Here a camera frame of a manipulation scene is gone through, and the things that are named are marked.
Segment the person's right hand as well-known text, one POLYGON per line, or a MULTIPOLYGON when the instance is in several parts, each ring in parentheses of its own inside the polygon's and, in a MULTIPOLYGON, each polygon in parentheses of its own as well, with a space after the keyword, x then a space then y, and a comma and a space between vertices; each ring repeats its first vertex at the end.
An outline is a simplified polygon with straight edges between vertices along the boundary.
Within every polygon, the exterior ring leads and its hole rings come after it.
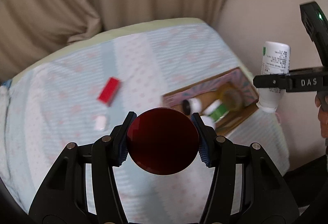
POLYGON ((315 105, 317 108, 319 108, 319 112, 318 112, 318 120, 320 122, 320 128, 321 128, 321 136, 323 138, 327 138, 328 137, 328 114, 327 112, 323 111, 323 109, 321 109, 321 101, 319 100, 318 95, 315 96, 315 105))

